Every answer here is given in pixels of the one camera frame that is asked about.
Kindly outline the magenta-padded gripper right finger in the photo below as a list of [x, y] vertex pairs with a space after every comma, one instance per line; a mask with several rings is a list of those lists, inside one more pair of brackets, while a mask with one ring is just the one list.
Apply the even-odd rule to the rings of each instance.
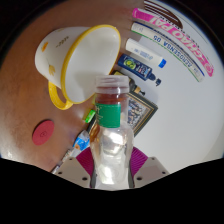
[[130, 188], [140, 188], [157, 181], [169, 172], [156, 157], [147, 157], [134, 147], [129, 161], [128, 184]]

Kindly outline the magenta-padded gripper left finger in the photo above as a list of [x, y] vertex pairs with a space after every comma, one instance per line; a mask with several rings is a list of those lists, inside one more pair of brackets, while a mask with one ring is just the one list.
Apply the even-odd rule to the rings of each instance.
[[84, 188], [94, 188], [96, 185], [94, 160], [89, 148], [76, 157], [67, 157], [53, 173]]

